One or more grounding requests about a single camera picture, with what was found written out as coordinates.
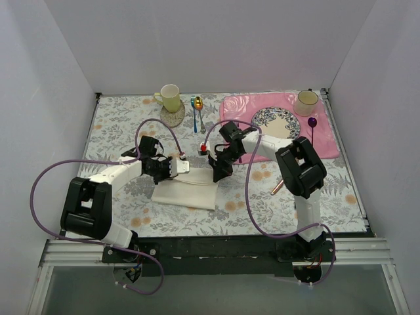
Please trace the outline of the blue floral plate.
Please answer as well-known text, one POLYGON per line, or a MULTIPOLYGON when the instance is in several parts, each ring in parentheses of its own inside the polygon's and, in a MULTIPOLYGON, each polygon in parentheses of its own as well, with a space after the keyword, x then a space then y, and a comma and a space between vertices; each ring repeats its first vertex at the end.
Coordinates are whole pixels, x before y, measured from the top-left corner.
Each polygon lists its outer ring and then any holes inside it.
POLYGON ((261 128, 264 135, 294 140, 301 133, 301 125, 289 110, 278 107, 260 109, 251 123, 261 128))

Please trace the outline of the white cloth napkin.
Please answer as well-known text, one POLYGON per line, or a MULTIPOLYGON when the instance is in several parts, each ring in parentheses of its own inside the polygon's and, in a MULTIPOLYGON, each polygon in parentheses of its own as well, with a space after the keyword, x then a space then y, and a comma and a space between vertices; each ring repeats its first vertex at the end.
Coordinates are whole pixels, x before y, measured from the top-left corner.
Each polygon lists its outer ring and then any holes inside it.
POLYGON ((152 201, 167 205, 179 205, 196 209, 214 210, 218 184, 213 182, 213 170, 191 168, 173 180, 155 186, 152 201))

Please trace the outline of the blue fork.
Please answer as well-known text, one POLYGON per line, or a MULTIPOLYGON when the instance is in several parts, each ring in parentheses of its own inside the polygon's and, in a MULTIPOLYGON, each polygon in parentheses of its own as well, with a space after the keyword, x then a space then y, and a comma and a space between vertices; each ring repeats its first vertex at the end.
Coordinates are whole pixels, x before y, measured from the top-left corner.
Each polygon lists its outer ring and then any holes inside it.
POLYGON ((194 119, 194 133, 198 132, 197 122, 196 122, 196 107, 195 107, 195 96, 191 96, 190 98, 191 107, 193 109, 193 119, 194 119))

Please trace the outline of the yellow green mug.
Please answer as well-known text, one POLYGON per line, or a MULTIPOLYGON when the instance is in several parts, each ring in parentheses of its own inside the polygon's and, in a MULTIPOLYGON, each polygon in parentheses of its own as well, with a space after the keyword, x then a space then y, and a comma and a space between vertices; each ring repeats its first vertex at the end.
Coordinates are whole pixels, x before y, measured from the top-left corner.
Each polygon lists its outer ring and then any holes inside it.
POLYGON ((154 100, 168 112, 175 113, 180 108, 180 90, 174 84, 164 85, 160 92, 154 94, 154 100))

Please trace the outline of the rose gold knife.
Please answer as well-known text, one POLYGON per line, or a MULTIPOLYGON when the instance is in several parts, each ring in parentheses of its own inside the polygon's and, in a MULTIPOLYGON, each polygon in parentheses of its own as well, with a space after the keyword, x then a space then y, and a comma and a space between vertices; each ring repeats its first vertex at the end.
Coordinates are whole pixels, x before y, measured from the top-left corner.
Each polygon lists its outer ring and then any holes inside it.
POLYGON ((282 188, 282 186, 284 185, 284 180, 282 179, 281 181, 279 181, 279 183, 277 183, 277 185, 273 188, 273 190, 271 191, 271 195, 275 195, 277 194, 280 189, 282 188))

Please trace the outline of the woven round coaster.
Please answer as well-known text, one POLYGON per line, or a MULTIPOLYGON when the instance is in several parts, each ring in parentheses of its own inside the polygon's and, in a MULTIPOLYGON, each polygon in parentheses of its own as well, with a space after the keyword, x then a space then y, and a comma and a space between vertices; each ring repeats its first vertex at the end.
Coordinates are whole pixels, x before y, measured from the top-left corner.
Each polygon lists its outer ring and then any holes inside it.
POLYGON ((176 112, 169 112, 166 108, 160 111, 160 120, 168 125, 170 128, 179 126, 185 117, 185 105, 180 101, 179 109, 176 112))

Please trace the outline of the rainbow gold spoon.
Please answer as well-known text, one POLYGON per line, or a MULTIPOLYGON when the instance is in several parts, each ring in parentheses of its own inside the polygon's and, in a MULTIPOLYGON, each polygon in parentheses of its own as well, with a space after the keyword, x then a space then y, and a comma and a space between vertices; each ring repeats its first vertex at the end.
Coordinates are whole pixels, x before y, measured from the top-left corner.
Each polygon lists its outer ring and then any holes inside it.
POLYGON ((201 111, 203 110, 203 101, 199 96, 194 97, 194 108, 198 111, 199 114, 200 132, 204 134, 206 132, 206 128, 201 114, 201 111))

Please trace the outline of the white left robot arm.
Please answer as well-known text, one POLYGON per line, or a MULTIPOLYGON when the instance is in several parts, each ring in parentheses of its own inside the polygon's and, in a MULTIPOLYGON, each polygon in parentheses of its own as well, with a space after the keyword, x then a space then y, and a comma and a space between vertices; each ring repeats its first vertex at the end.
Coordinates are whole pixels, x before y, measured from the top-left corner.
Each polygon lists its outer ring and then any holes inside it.
POLYGON ((142 175, 152 177, 155 184, 178 175, 178 159, 158 153, 159 147, 161 143, 156 138, 146 136, 140 140, 139 149, 122 153, 116 165, 88 178, 72 179, 60 219, 61 228, 117 246, 117 254, 123 261, 135 261, 140 247, 133 242, 131 230, 114 222, 112 199, 116 192, 142 175))

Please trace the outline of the purple spoon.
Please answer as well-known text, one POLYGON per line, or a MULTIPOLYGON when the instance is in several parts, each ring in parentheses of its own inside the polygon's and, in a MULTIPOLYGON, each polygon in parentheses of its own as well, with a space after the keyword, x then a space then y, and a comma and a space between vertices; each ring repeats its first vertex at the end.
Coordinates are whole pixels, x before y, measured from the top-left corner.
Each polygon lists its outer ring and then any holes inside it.
POLYGON ((318 121, 315 117, 310 117, 308 119, 308 126, 311 128, 311 143, 314 142, 314 128, 317 126, 318 121))

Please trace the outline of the cream enamel mug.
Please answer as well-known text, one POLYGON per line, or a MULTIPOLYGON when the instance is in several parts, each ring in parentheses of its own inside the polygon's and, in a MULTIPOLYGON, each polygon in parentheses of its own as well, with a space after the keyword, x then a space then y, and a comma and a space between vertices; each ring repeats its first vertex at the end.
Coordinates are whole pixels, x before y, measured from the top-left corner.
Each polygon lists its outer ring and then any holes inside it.
POLYGON ((297 115, 307 117, 316 109, 318 101, 319 97, 312 89, 303 90, 297 94, 293 109, 297 115))

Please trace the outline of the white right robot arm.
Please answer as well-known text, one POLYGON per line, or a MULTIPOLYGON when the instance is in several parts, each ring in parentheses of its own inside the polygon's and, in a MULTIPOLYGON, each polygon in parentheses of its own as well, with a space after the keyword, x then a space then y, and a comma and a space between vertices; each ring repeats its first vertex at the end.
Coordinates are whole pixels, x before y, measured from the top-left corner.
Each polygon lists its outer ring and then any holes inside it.
POLYGON ((320 195, 327 171, 311 141, 304 136, 295 140, 265 135, 252 123, 240 129, 240 121, 225 119, 219 122, 224 139, 223 149, 204 140, 198 147, 208 157, 213 180, 218 182, 233 173, 233 164, 245 154, 262 156, 278 164, 283 187, 293 194, 298 215, 293 250, 299 258, 311 261, 320 255, 326 242, 327 227, 322 224, 320 195))

